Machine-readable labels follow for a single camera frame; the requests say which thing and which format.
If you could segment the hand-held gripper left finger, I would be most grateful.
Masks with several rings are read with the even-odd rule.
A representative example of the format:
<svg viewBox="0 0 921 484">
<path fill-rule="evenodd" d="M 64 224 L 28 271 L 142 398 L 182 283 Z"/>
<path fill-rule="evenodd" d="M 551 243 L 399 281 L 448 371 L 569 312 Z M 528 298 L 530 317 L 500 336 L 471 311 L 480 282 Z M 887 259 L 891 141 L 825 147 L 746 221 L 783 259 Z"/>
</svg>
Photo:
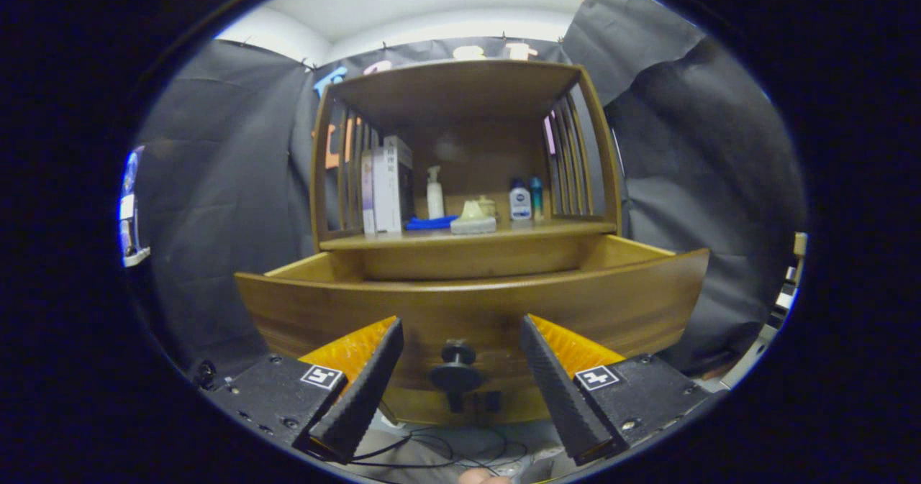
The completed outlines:
<svg viewBox="0 0 921 484">
<path fill-rule="evenodd" d="M 201 389 L 256 434 L 333 463 L 349 463 L 404 349 L 390 316 L 301 357 L 270 353 L 236 376 L 201 364 Z"/>
</svg>

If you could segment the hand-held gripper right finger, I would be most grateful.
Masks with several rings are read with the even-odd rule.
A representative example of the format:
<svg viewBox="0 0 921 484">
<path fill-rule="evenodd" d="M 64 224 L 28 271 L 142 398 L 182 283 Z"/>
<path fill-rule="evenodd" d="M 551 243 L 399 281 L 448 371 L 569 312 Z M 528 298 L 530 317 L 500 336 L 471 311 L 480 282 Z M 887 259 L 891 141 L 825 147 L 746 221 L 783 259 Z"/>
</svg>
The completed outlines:
<svg viewBox="0 0 921 484">
<path fill-rule="evenodd" d="M 654 354 L 626 357 L 534 314 L 523 318 L 520 347 L 577 465 L 645 444 L 714 398 Z"/>
</svg>

